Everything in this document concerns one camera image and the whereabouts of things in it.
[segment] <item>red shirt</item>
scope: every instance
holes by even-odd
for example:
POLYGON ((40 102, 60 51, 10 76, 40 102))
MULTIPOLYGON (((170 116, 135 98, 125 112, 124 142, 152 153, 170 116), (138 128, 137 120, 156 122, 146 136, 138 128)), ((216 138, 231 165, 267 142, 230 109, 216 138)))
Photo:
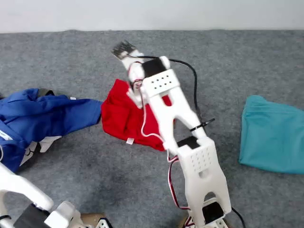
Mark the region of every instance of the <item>red shirt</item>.
MULTIPOLYGON (((107 99, 103 102, 102 123, 106 133, 122 139, 134 138, 134 142, 164 151, 162 141, 155 136, 144 137, 141 134, 143 124, 143 109, 139 109, 127 95, 128 83, 117 79, 107 99)), ((168 96, 163 100, 166 105, 171 105, 168 96)), ((146 105, 146 124, 143 129, 145 134, 159 134, 158 124, 150 106, 146 105)))

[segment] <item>clothing label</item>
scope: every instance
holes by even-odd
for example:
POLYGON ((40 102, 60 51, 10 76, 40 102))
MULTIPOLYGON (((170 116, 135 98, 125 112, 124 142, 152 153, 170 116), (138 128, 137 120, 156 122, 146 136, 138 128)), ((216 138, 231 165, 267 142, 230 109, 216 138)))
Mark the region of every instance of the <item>clothing label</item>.
POLYGON ((128 138, 128 139, 127 139, 127 144, 132 145, 133 142, 134 142, 134 138, 128 138))
POLYGON ((5 140, 13 140, 8 134, 0 130, 0 136, 5 140))

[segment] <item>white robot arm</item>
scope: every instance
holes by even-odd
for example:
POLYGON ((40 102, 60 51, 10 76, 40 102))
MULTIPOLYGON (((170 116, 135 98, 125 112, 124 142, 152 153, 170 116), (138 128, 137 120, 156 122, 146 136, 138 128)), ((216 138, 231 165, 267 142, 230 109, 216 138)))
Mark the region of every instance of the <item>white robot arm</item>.
POLYGON ((122 42, 113 50, 128 70, 129 97, 141 108, 148 103, 155 115, 164 148, 174 155, 171 166, 179 161, 185 177, 185 195, 189 219, 186 226, 197 228, 225 228, 223 218, 231 211, 225 175, 218 163, 214 141, 211 140, 193 112, 181 90, 180 83, 170 68, 167 57, 144 62, 135 46, 122 42), (162 97, 168 95, 172 105, 162 97), (192 132, 192 137, 176 142, 173 120, 179 119, 192 132), (208 193, 215 197, 205 200, 208 193))
MULTIPOLYGON (((93 228, 83 224, 80 213, 67 201, 51 211, 53 200, 27 179, 15 175, 0 163, 0 228, 93 228), (13 222, 4 205, 7 192, 23 194, 33 203, 13 222)), ((105 219, 100 219, 97 228, 110 228, 105 219)))

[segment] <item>gray carpet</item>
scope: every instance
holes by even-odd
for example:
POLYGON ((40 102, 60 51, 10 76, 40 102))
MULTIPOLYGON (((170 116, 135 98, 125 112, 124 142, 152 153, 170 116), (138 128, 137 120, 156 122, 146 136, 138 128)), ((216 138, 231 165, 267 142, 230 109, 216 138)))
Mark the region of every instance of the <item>gray carpet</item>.
MULTIPOLYGON (((47 87, 78 98, 104 100, 115 79, 126 79, 111 55, 121 40, 151 55, 185 60, 199 75, 198 100, 227 177, 232 205, 249 228, 302 227, 304 176, 271 173, 238 163, 240 116, 249 95, 304 109, 304 31, 106 31, 0 34, 0 93, 47 87)), ((193 107, 193 76, 173 65, 193 107)), ((179 123, 177 139, 189 135, 179 123)), ((63 200, 81 212, 105 212, 115 228, 175 227, 185 212, 174 206, 163 152, 124 141, 96 125, 55 142, 25 165, 28 178, 57 206, 63 200)), ((184 181, 174 167, 181 203, 184 181)), ((16 216, 28 204, 8 194, 16 216)), ((227 219, 241 224, 233 213, 227 219)))

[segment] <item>teal cloth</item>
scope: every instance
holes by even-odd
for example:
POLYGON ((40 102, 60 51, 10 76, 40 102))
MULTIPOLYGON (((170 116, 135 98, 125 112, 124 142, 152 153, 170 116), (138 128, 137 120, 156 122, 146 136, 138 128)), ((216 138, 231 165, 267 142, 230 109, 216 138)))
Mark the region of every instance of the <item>teal cloth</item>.
POLYGON ((248 97, 239 162, 267 171, 304 174, 304 111, 261 96, 248 97))

